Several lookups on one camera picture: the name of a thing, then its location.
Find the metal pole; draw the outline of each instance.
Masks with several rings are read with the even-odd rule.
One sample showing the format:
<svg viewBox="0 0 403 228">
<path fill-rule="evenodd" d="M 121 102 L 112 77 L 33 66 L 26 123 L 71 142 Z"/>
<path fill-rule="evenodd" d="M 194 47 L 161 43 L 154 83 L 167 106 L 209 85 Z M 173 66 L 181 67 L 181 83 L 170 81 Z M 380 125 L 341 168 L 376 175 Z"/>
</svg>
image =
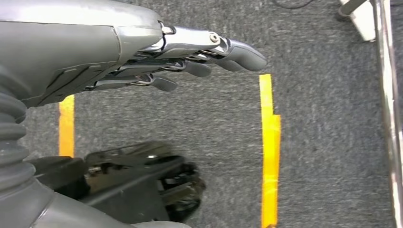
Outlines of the metal pole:
<svg viewBox="0 0 403 228">
<path fill-rule="evenodd" d="M 396 228 L 403 228 L 403 180 L 401 160 L 401 145 L 403 143 L 392 43 L 390 1 L 372 1 L 379 52 L 379 71 L 381 75 L 385 140 L 389 158 L 393 223 Z"/>
</svg>

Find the gray plastic casing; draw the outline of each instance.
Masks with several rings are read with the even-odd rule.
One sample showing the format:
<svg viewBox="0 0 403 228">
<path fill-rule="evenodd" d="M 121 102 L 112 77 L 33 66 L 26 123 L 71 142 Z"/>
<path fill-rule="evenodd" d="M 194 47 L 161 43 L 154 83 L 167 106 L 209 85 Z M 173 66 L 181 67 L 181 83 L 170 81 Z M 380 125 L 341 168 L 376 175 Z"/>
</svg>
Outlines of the gray plastic casing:
<svg viewBox="0 0 403 228">
<path fill-rule="evenodd" d="M 126 228 L 40 184 L 19 123 L 27 107 L 62 101 L 162 37 L 150 9 L 107 0 L 0 2 L 0 223 L 2 228 Z M 139 227 L 187 227 L 148 223 Z"/>
</svg>

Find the robotic hand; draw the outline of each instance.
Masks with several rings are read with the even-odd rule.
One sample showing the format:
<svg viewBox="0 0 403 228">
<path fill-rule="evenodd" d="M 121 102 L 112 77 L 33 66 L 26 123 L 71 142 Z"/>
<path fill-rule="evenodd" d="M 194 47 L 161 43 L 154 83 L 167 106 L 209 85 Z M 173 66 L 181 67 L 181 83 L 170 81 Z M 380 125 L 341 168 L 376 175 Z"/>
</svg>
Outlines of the robotic hand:
<svg viewBox="0 0 403 228">
<path fill-rule="evenodd" d="M 245 43 L 212 31 L 160 24 L 163 37 L 157 43 L 141 49 L 127 63 L 87 86 L 86 90 L 135 85 L 172 91 L 177 85 L 161 76 L 165 71 L 206 77 L 211 74 L 209 64 L 217 64 L 229 71 L 258 71 L 267 64 L 262 54 Z"/>
<path fill-rule="evenodd" d="M 82 91 L 155 86 L 172 91 L 166 71 L 203 77 L 209 64 L 261 70 L 252 47 L 212 31 L 166 26 L 150 9 L 107 0 L 9 0 L 0 3 L 0 221 L 4 228 L 127 228 L 54 193 L 23 162 L 27 107 Z M 138 228 L 186 228 L 150 222 Z"/>
</svg>

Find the metal screw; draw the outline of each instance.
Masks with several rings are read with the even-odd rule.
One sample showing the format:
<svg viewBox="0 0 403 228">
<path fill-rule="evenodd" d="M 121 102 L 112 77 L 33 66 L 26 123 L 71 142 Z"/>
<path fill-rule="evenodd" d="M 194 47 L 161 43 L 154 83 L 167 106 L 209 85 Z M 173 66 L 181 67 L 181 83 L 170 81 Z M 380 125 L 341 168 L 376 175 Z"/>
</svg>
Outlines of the metal screw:
<svg viewBox="0 0 403 228">
<path fill-rule="evenodd" d="M 220 39 L 218 38 L 218 35 L 217 35 L 217 34 L 212 33 L 212 34 L 210 34 L 210 40 L 211 40 L 213 43 L 217 43 Z"/>
</svg>

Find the gray robot arm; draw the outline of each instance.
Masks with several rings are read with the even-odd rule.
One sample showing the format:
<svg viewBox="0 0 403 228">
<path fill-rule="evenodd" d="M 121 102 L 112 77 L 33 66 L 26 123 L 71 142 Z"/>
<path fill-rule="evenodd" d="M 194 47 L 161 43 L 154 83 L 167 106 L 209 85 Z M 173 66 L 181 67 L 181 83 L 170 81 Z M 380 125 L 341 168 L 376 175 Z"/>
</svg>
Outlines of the gray robot arm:
<svg viewBox="0 0 403 228">
<path fill-rule="evenodd" d="M 28 107 L 86 90 L 148 86 L 170 91 L 164 71 L 196 76 L 208 64 L 260 70 L 264 57 L 211 31 L 168 27 L 150 9 L 107 0 L 0 2 L 0 221 L 2 228 L 128 228 L 33 178 L 18 145 Z M 148 223 L 144 228 L 185 228 Z"/>
</svg>

